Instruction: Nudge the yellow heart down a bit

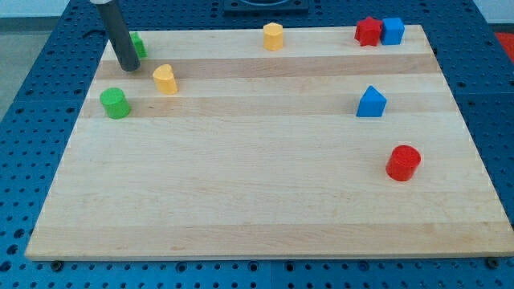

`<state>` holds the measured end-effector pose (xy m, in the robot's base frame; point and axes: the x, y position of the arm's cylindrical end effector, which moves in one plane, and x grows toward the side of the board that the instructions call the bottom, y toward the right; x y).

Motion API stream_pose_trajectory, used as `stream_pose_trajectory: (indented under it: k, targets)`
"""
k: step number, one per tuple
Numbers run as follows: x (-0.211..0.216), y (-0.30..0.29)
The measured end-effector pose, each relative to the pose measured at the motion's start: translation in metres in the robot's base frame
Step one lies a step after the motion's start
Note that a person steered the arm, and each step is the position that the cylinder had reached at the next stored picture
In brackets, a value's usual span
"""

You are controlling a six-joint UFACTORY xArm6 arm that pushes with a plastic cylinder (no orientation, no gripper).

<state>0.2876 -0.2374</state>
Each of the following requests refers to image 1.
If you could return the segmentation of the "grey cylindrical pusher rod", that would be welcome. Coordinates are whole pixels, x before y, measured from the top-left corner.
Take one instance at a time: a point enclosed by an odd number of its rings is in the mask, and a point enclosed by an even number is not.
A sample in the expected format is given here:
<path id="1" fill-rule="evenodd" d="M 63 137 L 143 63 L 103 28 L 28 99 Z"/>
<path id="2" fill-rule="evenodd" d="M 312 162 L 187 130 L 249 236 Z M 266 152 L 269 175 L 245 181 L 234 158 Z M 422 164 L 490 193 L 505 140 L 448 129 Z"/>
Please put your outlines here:
<path id="1" fill-rule="evenodd" d="M 123 71 L 137 70 L 141 62 L 130 37 L 118 0 L 91 0 L 104 24 L 110 43 Z"/>

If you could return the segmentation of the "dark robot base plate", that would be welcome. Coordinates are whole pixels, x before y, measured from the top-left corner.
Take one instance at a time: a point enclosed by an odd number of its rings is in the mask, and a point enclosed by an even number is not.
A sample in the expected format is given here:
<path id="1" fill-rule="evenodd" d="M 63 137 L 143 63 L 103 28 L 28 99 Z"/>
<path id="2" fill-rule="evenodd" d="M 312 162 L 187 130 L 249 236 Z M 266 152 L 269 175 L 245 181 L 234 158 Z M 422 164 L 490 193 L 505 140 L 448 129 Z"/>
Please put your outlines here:
<path id="1" fill-rule="evenodd" d="M 310 0 L 222 0 L 225 14 L 308 12 Z"/>

